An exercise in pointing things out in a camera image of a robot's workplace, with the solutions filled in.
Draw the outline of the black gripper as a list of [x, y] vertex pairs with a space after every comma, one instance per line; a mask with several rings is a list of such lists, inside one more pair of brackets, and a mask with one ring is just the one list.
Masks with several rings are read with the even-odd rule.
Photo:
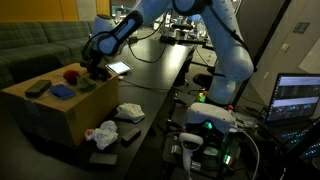
[[93, 49], [82, 50], [81, 53], [83, 60], [80, 62], [80, 66], [87, 69], [90, 78], [100, 78], [98, 65], [101, 62], [103, 54]]

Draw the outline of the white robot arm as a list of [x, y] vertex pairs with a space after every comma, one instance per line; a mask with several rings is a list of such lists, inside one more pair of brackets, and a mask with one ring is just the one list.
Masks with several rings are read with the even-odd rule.
[[115, 55], [134, 31], [169, 9], [181, 16], [198, 14], [203, 19], [218, 60], [217, 74], [212, 79], [207, 99], [221, 105], [229, 103], [236, 84], [249, 79], [254, 71], [230, 0], [138, 0], [115, 26], [108, 25], [107, 15], [98, 14], [93, 21], [92, 36], [82, 49], [87, 67], [94, 69], [104, 55]]

